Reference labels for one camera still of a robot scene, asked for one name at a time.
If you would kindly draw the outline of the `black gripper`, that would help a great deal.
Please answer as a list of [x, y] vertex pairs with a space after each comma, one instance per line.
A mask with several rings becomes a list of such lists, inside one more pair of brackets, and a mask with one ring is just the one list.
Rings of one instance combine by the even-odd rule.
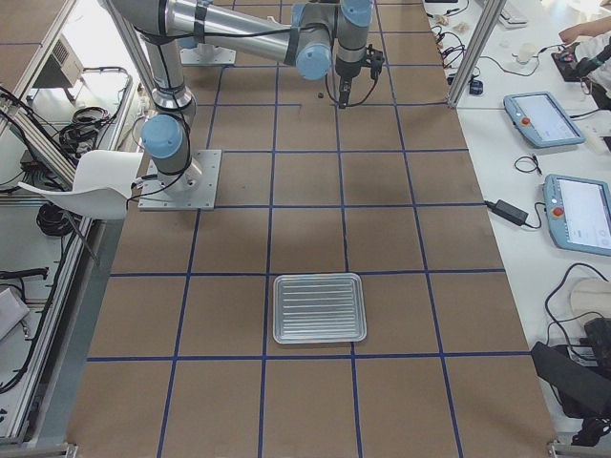
[[338, 107], [340, 109], [348, 107], [352, 79], [360, 73], [362, 68], [369, 69], [370, 79], [373, 81], [373, 85], [376, 85], [384, 63], [384, 56], [364, 56], [356, 62], [347, 62], [337, 57], [335, 60], [335, 71], [340, 76], [338, 85]]

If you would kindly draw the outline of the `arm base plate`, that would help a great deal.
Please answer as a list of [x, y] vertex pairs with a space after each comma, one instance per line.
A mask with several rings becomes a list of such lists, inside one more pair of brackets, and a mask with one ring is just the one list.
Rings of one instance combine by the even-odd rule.
[[234, 50], [209, 44], [198, 44], [195, 48], [180, 51], [181, 63], [186, 67], [232, 66], [236, 55]]
[[141, 211], [190, 211], [215, 208], [221, 167], [221, 150], [197, 150], [192, 153], [190, 167], [180, 179], [164, 174], [161, 180], [146, 180], [142, 187], [143, 198], [138, 200]]

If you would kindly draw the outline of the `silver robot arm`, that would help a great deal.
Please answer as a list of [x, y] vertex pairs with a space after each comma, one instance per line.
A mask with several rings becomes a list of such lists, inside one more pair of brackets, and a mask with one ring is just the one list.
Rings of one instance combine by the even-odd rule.
[[385, 61], [368, 42], [370, 1], [297, 3], [287, 25], [211, 1], [108, 1], [105, 8], [150, 83], [158, 113], [144, 124], [141, 140], [156, 167], [156, 193], [171, 198], [189, 196], [203, 180], [191, 147], [196, 102], [183, 66], [233, 64], [236, 52], [243, 52], [294, 67], [309, 81], [335, 72], [340, 83], [334, 103], [345, 109], [353, 79], [367, 68], [377, 80]]

